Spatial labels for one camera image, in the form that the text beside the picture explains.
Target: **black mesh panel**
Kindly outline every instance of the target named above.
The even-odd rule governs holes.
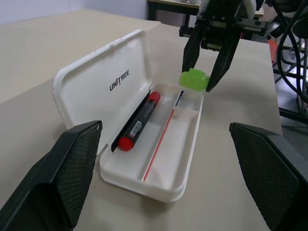
[[[238,126],[231,135],[245,183],[268,227],[280,230],[296,204],[300,182],[261,136]]]
[[[81,133],[55,177],[56,188],[74,228],[92,180],[100,138],[100,125]]]

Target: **floor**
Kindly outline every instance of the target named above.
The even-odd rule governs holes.
[[[288,69],[289,66],[283,65],[283,67],[284,69]],[[295,79],[288,79],[296,86]],[[279,107],[297,112],[296,93],[286,85],[283,79],[276,83],[276,91]],[[281,123],[283,136],[308,160],[308,125],[284,117],[281,117]]]

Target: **green cap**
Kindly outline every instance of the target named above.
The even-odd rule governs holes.
[[[202,71],[191,68],[184,71],[180,78],[180,85],[195,91],[203,91],[206,89],[210,78]]]

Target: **beige table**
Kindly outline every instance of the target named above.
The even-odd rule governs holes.
[[[19,62],[6,63],[10,65],[7,68],[22,72],[13,75],[16,85],[8,85],[11,90],[0,98],[0,207],[65,130],[51,96],[52,78],[60,68],[110,40],[143,28],[149,36],[155,80],[177,84],[187,42],[178,37],[177,27],[88,10],[5,29],[21,36],[24,27],[31,39],[35,39],[31,33],[41,36],[35,43],[43,51],[35,56],[28,48],[20,58],[15,52],[12,59]],[[13,49],[10,43],[7,49]],[[234,121],[282,133],[269,51],[267,44],[241,40],[230,70],[205,95],[187,188],[179,201],[166,205],[109,185],[102,181],[96,166],[74,230],[268,231],[245,186],[228,128]],[[216,56],[202,50],[196,68],[210,74]],[[29,57],[26,68],[23,62]],[[18,87],[19,81],[31,84]]]

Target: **black cable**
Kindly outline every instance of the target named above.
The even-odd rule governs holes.
[[[288,49],[288,51],[289,51],[289,52],[294,51],[293,46],[290,47],[290,48]],[[290,61],[287,61],[287,58],[284,57],[284,54],[283,54],[283,53],[282,53],[282,62],[285,63],[285,64],[289,64],[289,65],[295,64],[295,66],[296,66],[296,61],[295,61],[295,63],[292,63],[292,62],[290,62]]]
[[[304,61],[305,57],[301,58],[300,59],[300,62]],[[296,67],[296,63],[293,63],[288,70],[286,70],[284,72],[285,75],[289,74],[293,69],[294,67]],[[275,80],[275,84],[279,82],[279,80],[282,79],[281,75]]]
[[[276,66],[276,65],[277,65],[277,62],[274,62],[274,63],[272,64],[272,67],[274,67],[274,66]]]
[[[277,4],[277,2],[275,0],[271,0],[272,2],[272,5],[281,21],[281,24],[282,26],[285,28],[285,32],[284,34],[282,35],[281,37],[281,40],[280,40],[280,43],[278,45],[278,49],[277,49],[277,66],[278,66],[278,70],[282,76],[282,78],[284,79],[284,81],[286,82],[286,84],[293,90],[295,91],[302,99],[303,101],[305,101],[306,103],[308,103],[308,98],[305,97],[303,95],[303,92],[301,90],[301,87],[300,87],[300,79],[301,79],[301,75],[300,75],[300,68],[301,68],[301,62],[300,62],[300,53],[299,53],[299,50],[298,50],[298,47],[297,47],[297,42],[295,40],[295,37],[291,31],[291,28],[292,26],[294,25],[297,17],[301,14],[302,10],[304,9],[304,6],[306,4],[306,1],[303,0],[300,4],[300,6],[298,7],[295,15],[293,16],[292,20],[290,21],[290,23],[288,24],[286,19],[284,18],[284,15],[283,13],[280,11],[279,9],[279,6]],[[296,75],[297,75],[297,78],[296,78],[296,87],[295,88],[291,83],[290,81],[288,80],[288,78],[286,77],[286,75],[284,74],[284,71],[282,69],[282,63],[281,63],[281,55],[282,55],[282,46],[284,44],[284,41],[286,39],[286,37],[289,36],[290,37],[290,40],[291,40],[291,43],[293,45],[293,48],[294,48],[294,52],[295,52],[295,57],[296,57]]]

